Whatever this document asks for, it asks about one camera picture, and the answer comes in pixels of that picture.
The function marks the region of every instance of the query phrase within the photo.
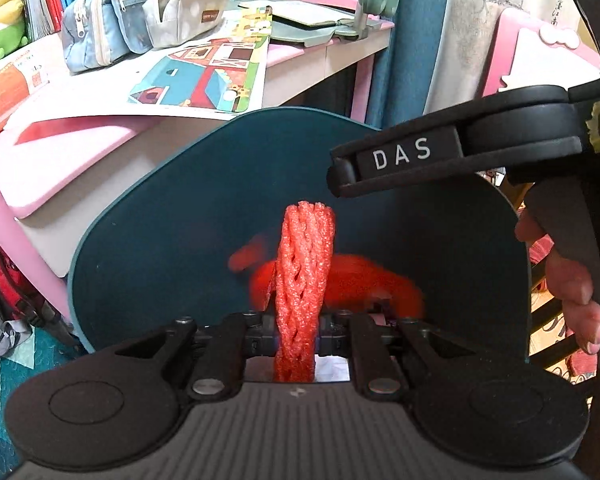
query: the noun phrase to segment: blue curtain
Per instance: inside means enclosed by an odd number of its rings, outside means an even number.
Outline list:
[[[400,0],[389,48],[376,54],[366,122],[384,128],[422,115],[446,0]]]

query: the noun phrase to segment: blue pencil case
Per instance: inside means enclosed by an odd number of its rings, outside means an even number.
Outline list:
[[[109,66],[152,48],[142,4],[147,0],[75,0],[62,14],[64,60],[73,73]]]

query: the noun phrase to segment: pink desk leg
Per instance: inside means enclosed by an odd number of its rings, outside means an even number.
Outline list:
[[[49,303],[69,318],[67,290],[25,236],[0,193],[0,247]]]
[[[361,59],[356,67],[356,83],[353,87],[351,118],[359,123],[364,123],[366,119],[366,106],[369,102],[373,72],[374,55],[372,54],[365,57],[365,59]]]

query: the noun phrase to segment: farm illustration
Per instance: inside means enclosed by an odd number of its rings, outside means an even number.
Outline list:
[[[262,100],[253,89],[266,63],[271,9],[245,9],[228,38],[190,44],[164,56],[135,85],[129,102],[240,113]]]

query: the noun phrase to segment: open notebook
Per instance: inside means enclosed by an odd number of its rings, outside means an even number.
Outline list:
[[[300,23],[307,27],[335,27],[336,25],[348,25],[353,22],[352,14],[298,0],[274,2],[270,0],[251,0],[240,2],[239,5],[248,9],[269,6],[275,17]]]

